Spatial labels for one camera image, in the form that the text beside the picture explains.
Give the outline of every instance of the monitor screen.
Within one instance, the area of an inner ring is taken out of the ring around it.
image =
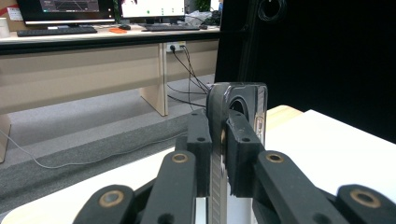
[[[184,16],[184,0],[120,0],[122,18],[160,18]]]
[[[26,26],[114,22],[113,0],[18,0]]]

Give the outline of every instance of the black panel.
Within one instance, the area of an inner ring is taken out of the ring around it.
[[[269,108],[315,109],[396,142],[395,4],[380,1],[288,1],[286,18],[264,21],[255,73]]]
[[[224,2],[220,28],[222,32],[245,32],[249,2],[251,1],[229,0]],[[219,40],[216,82],[239,81],[239,65],[243,43],[242,35],[225,35]]]

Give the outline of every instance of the gray floor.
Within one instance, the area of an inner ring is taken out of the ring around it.
[[[204,83],[213,83],[214,76],[200,77],[200,79]],[[179,91],[188,91],[187,79],[170,82],[169,85]],[[200,90],[191,85],[191,91]],[[169,89],[168,94],[188,101],[187,94],[175,92]],[[202,94],[191,95],[191,101],[196,104],[204,105],[205,96]],[[81,146],[86,146],[90,143],[102,141],[101,146],[105,146],[106,143],[103,143],[103,141],[106,141],[106,139],[111,139],[111,137],[114,136],[121,136],[125,133],[129,134],[127,135],[128,139],[132,138],[133,140],[134,131],[140,133],[141,128],[144,127],[148,128],[142,132],[147,132],[145,134],[148,135],[150,133],[160,132],[159,130],[152,130],[150,127],[158,123],[162,123],[166,126],[166,121],[174,120],[190,112],[191,107],[189,105],[169,99],[169,115],[162,117],[139,96],[138,90],[123,91],[90,99],[45,106],[9,114],[12,122],[10,137],[25,150],[33,153],[40,159],[40,162],[46,164],[57,162],[57,164],[52,165],[59,165],[70,161],[67,161],[66,157],[64,157],[64,161],[62,161],[63,156],[58,156],[59,158],[53,161],[46,161],[46,159],[55,158],[55,155],[64,155],[64,153],[71,150],[71,148],[73,148],[73,150],[77,150],[80,149]],[[118,144],[121,144],[120,139],[122,138],[119,137],[117,139]],[[21,169],[22,167],[26,169],[26,167],[29,166],[34,167],[32,169],[43,169],[34,164],[29,155],[18,149],[15,144],[8,143],[6,160],[4,163],[0,164],[0,173],[5,174],[12,170],[17,171],[18,168]],[[5,181],[5,179],[2,179],[1,181],[3,182],[3,186],[6,185],[4,183]],[[12,183],[23,184],[23,182],[20,182],[14,181]],[[58,186],[57,188],[48,190],[45,193],[39,193],[38,195],[46,195],[55,190],[67,187],[72,183],[74,182],[67,183],[60,187]],[[26,203],[35,198],[33,197],[32,199],[29,199],[26,192],[12,193],[15,193],[14,195],[11,195],[12,197],[20,197],[20,195],[24,195],[25,199],[19,201],[19,203]],[[0,201],[4,202],[4,199],[9,197],[9,195],[5,196],[0,192]],[[11,210],[15,205],[18,205],[18,203],[14,203],[13,205],[0,206],[0,214],[4,214]]]

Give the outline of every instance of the white table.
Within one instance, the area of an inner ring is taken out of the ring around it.
[[[396,175],[392,174],[396,145],[312,110],[302,113],[279,106],[268,111],[267,121],[266,149],[289,155],[317,187],[336,194],[341,185],[361,184],[396,203]],[[72,223],[98,189],[111,184],[137,189],[150,181],[171,150],[25,204],[11,211],[2,224]],[[134,178],[125,178],[126,173]]]

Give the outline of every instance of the desk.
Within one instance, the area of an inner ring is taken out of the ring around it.
[[[162,116],[168,114],[166,82],[187,78],[168,41],[189,40],[196,76],[215,73],[219,29],[127,34],[108,29],[91,35],[11,37],[0,39],[0,128],[9,131],[7,114],[117,91],[140,88],[141,96]],[[182,52],[183,63],[187,63]],[[0,138],[0,162],[7,141]]]
[[[267,120],[276,120],[277,123],[279,123],[280,120],[285,122],[301,114],[302,112],[298,110],[282,105],[276,109],[269,110],[267,113]],[[272,127],[267,127],[268,130],[271,131],[275,126],[276,125],[273,123]],[[94,192],[102,187],[119,184],[137,189],[149,182],[157,175],[163,156],[170,151],[172,151],[172,149],[167,149],[154,156],[124,165],[39,200],[27,203],[11,211],[5,217],[2,224],[71,223],[83,204]],[[126,174],[134,178],[125,178]]]

